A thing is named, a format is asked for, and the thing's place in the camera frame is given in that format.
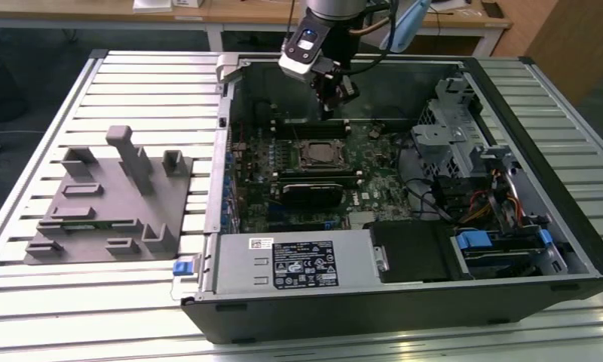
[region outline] warning label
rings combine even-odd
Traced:
[[[336,287],[332,241],[272,244],[272,273],[276,289]]]

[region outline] blue tab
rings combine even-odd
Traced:
[[[539,238],[544,242],[545,245],[551,244],[551,242],[552,242],[551,234],[545,229],[539,230]]]
[[[458,247],[460,249],[466,249],[467,247],[470,247],[470,245],[466,243],[464,237],[462,235],[458,235],[455,237],[455,241],[458,242]]]
[[[475,230],[471,232],[462,232],[456,237],[458,246],[460,249],[467,247],[491,247],[491,239],[486,232]]]
[[[174,267],[171,268],[171,275],[174,277],[194,275],[194,262],[176,260],[174,262]]]

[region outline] blue handle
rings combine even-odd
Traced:
[[[391,44],[392,53],[400,53],[408,48],[412,38],[415,38],[415,34],[422,26],[422,20],[426,17],[430,6],[431,0],[416,0],[408,9],[406,9],[402,17],[395,21],[395,36]],[[382,50],[387,47],[388,36],[390,33],[386,34],[386,37],[379,44],[379,49]]]

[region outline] sticker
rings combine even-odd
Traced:
[[[496,24],[496,23],[486,23],[486,28],[508,28],[510,24]]]
[[[174,17],[174,20],[203,21],[202,17]]]
[[[272,284],[276,289],[339,285],[332,241],[280,243],[270,246],[272,248]]]
[[[248,238],[248,249],[272,249],[272,238]]]

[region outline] aluminum extrusion table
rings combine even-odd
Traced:
[[[600,360],[603,294],[516,324],[255,345],[212,345],[170,298],[171,261],[22,264],[50,203],[67,146],[97,156],[111,124],[134,129],[149,155],[192,157],[180,253],[202,249],[216,115],[218,54],[94,52],[0,211],[0,361]],[[603,142],[535,66],[482,60],[531,138],[603,237]],[[483,118],[500,142],[490,114]]]

